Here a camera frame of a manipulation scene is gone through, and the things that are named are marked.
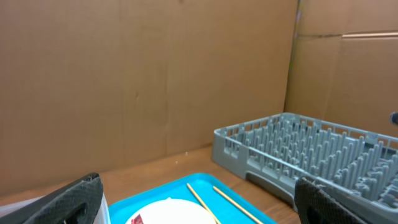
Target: dish rack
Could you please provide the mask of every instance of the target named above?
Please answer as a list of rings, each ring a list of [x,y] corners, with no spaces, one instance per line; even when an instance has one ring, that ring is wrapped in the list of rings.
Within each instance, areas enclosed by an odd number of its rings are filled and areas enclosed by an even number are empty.
[[[398,139],[292,113],[214,131],[212,159],[294,205],[302,176],[371,223],[398,222]]]

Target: dark blue object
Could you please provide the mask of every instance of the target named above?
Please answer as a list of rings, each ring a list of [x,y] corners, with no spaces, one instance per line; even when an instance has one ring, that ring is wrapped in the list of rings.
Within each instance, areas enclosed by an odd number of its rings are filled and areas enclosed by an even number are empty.
[[[200,205],[196,198],[187,188],[189,183],[210,210],[215,214],[221,223],[254,223],[249,217],[242,213],[238,208],[229,203],[221,195],[213,190],[213,186],[218,187],[236,203],[240,204],[248,212],[254,215],[263,223],[274,224],[272,219],[264,215],[260,210],[251,205],[245,199],[233,192],[225,184],[208,174],[192,174],[175,180],[171,183],[154,188],[133,197],[121,200],[109,207],[111,223],[125,223],[131,215],[140,208],[158,200],[167,198],[185,199]]]

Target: white plate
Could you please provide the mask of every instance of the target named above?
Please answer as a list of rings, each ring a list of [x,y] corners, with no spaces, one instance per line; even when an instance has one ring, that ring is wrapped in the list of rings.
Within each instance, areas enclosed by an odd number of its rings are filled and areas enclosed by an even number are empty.
[[[144,224],[215,224],[202,206],[182,199],[165,199],[150,203],[133,214],[126,224],[141,216]]]

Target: brown wall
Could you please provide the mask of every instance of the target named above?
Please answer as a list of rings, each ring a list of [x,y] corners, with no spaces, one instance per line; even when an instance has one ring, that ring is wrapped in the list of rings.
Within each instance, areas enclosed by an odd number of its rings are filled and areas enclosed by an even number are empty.
[[[391,0],[304,0],[285,110],[398,137],[397,13]]]
[[[296,1],[0,2],[0,195],[283,110]]]

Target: wooden table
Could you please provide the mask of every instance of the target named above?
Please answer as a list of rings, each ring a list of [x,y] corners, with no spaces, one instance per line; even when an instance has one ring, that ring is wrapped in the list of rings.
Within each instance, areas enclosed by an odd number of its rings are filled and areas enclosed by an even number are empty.
[[[108,205],[197,172],[215,176],[278,223],[300,223],[290,206],[211,161],[211,148],[185,152],[145,164],[100,173]],[[69,182],[0,197],[0,206],[49,194]]]

